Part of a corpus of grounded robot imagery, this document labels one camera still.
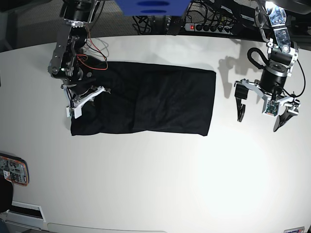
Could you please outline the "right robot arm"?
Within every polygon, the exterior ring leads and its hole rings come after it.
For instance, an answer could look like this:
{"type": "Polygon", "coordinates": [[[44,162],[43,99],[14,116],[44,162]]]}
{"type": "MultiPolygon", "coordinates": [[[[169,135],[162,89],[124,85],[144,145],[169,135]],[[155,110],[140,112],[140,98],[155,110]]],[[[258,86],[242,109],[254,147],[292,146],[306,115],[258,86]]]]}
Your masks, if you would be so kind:
{"type": "Polygon", "coordinates": [[[63,24],[57,34],[48,72],[63,82],[70,110],[82,106],[103,91],[102,87],[95,86],[93,73],[108,69],[107,57],[103,56],[99,64],[92,65],[95,58],[86,55],[83,48],[91,42],[88,25],[97,21],[95,14],[103,10],[104,3],[103,0],[63,1],[60,11],[63,24]]]}

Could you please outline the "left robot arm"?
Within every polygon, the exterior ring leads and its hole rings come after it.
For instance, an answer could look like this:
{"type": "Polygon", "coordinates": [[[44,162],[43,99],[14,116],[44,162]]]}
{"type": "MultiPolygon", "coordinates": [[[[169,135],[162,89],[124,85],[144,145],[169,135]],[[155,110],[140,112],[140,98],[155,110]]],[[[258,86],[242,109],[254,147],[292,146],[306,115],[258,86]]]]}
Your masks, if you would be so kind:
{"type": "Polygon", "coordinates": [[[297,116],[301,105],[299,96],[284,88],[294,64],[299,62],[298,46],[290,39],[286,19],[284,8],[272,1],[258,1],[255,24],[266,43],[267,55],[258,48],[250,48],[247,58],[262,70],[262,75],[260,80],[242,79],[234,83],[237,120],[241,122],[245,114],[246,106],[242,101],[247,99],[249,91],[254,91],[264,101],[262,113],[276,118],[274,132],[297,116]]]}

